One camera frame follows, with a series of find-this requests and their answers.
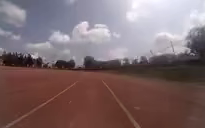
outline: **sky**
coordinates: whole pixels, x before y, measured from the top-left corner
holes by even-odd
[[[0,54],[45,61],[136,58],[188,50],[205,24],[205,0],[0,0]]]

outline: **green grass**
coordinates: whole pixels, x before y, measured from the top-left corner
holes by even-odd
[[[114,72],[181,82],[205,82],[205,67],[124,67]]]

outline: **white lane line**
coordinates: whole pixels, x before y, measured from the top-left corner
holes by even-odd
[[[110,87],[102,80],[103,84],[107,87],[107,89],[110,91],[110,93],[113,95],[114,99],[117,101],[119,106],[122,108],[122,110],[125,112],[127,115],[128,119],[130,122],[133,124],[135,128],[141,128],[139,124],[135,121],[131,113],[127,110],[127,108],[121,103],[121,101],[118,99],[118,97],[114,94],[114,92],[110,89]]]
[[[61,94],[63,94],[64,92],[66,92],[67,90],[69,90],[71,87],[73,87],[76,83],[78,83],[78,81],[76,81],[75,83],[73,83],[72,85],[70,85],[68,88],[64,89],[63,91],[61,91],[60,93],[58,93],[57,95],[53,96],[52,98],[50,98],[49,100],[45,101],[44,103],[42,103],[41,105],[37,106],[36,108],[32,109],[31,111],[29,111],[28,113],[24,114],[23,116],[19,117],[18,119],[8,123],[7,125],[5,125],[2,128],[10,128],[13,125],[19,123],[21,120],[23,120],[24,118],[30,116],[31,114],[33,114],[34,112],[36,112],[37,110],[39,110],[40,108],[44,107],[45,105],[47,105],[48,103],[50,103],[51,101],[53,101],[55,98],[57,98],[58,96],[60,96]]]

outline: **running track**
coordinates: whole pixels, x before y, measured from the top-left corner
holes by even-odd
[[[0,67],[0,128],[205,128],[205,86]]]

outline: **cloud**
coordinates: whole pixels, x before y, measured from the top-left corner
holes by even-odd
[[[162,8],[165,0],[132,0],[130,9],[126,12],[126,19],[130,22],[136,22],[140,18],[148,18],[152,16],[155,8]]]
[[[54,31],[49,37],[49,41],[55,44],[65,44],[70,42],[70,37],[60,31]]]
[[[182,35],[160,32],[155,35],[155,47],[152,51],[156,55],[173,53],[171,43],[176,54],[188,50],[185,45],[184,37]]]
[[[49,61],[55,61],[58,59],[70,59],[69,49],[59,49],[54,47],[50,42],[42,43],[28,43],[25,45],[27,52],[32,53],[35,56],[41,56]]]
[[[119,38],[121,38],[121,34],[113,32],[113,37],[119,39]]]
[[[115,48],[109,51],[108,55],[111,59],[121,59],[127,56],[127,48]]]
[[[14,33],[10,32],[10,31],[3,30],[2,28],[0,28],[0,36],[10,38],[12,40],[20,40],[21,39],[20,35],[15,35]]]
[[[72,5],[77,2],[77,0],[65,0],[66,4]]]
[[[89,23],[84,21],[77,24],[72,31],[72,39],[76,42],[100,44],[109,42],[111,38],[111,31],[105,24],[95,24],[89,29]]]
[[[4,52],[5,49],[4,48],[0,48],[0,53]]]
[[[2,20],[16,27],[22,27],[26,21],[26,10],[10,1],[0,0]]]

